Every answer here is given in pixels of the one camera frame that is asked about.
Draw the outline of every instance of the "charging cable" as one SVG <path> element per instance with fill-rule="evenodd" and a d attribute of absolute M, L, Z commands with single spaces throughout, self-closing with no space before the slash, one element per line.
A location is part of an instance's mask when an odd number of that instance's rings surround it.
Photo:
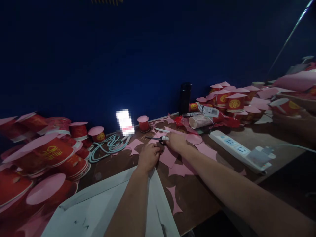
<path fill-rule="evenodd" d="M 124 137 L 123 139 L 120 139 L 119 136 L 115 136 L 115 134 L 113 134 L 112 136 L 108 137 L 103 143 L 93 143 L 94 145 L 97 145 L 97 147 L 92 151 L 92 154 L 89 158 L 89 162 L 96 163 L 102 160 L 103 158 L 108 157 L 109 155 L 115 154 L 123 150 L 127 146 L 130 139 L 131 137 Z M 104 144 L 107 145 L 108 151 L 102 147 Z M 94 154 L 99 148 L 106 154 L 100 158 L 94 158 Z"/>

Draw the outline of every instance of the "dark blue wall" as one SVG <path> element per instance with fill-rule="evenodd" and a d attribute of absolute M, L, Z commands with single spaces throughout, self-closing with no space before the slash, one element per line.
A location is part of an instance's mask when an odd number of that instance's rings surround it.
<path fill-rule="evenodd" d="M 194 100 L 265 80 L 307 3 L 2 1 L 0 118 L 39 111 L 113 132 L 122 108 L 176 112 L 182 82 Z"/>

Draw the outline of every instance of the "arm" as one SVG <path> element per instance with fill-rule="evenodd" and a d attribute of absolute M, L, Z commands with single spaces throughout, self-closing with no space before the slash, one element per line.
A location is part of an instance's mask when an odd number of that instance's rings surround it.
<path fill-rule="evenodd" d="M 156 165 L 160 148 L 146 144 L 142 149 L 138 167 L 134 170 L 121 201 L 104 234 L 109 236 L 145 236 L 148 201 L 148 175 Z"/>
<path fill-rule="evenodd" d="M 169 133 L 166 142 L 198 172 L 211 191 L 259 236 L 313 236 L 315 223 L 263 188 Z"/>

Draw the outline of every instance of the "forearm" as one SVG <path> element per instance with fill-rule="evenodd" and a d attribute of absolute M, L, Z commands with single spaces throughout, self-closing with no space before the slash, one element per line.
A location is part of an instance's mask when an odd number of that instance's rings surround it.
<path fill-rule="evenodd" d="M 148 174 L 136 169 L 104 236 L 145 236 L 147 202 Z"/>
<path fill-rule="evenodd" d="M 190 146 L 181 154 L 212 192 L 259 236 L 308 236 L 314 222 L 232 169 Z"/>

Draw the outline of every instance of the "power strip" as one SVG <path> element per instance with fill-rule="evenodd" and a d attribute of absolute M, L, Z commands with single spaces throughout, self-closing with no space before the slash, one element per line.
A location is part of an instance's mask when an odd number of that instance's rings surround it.
<path fill-rule="evenodd" d="M 231 155 L 233 155 L 237 160 L 247 165 L 255 173 L 266 174 L 267 172 L 265 170 L 272 166 L 269 162 L 267 162 L 263 166 L 255 164 L 252 160 L 249 159 L 249 157 L 247 157 L 251 152 L 248 148 L 244 147 L 243 145 L 236 142 L 234 139 L 230 138 L 219 130 L 211 132 L 209 134 L 209 137 L 221 147 L 223 147 L 226 151 L 228 151 Z"/>

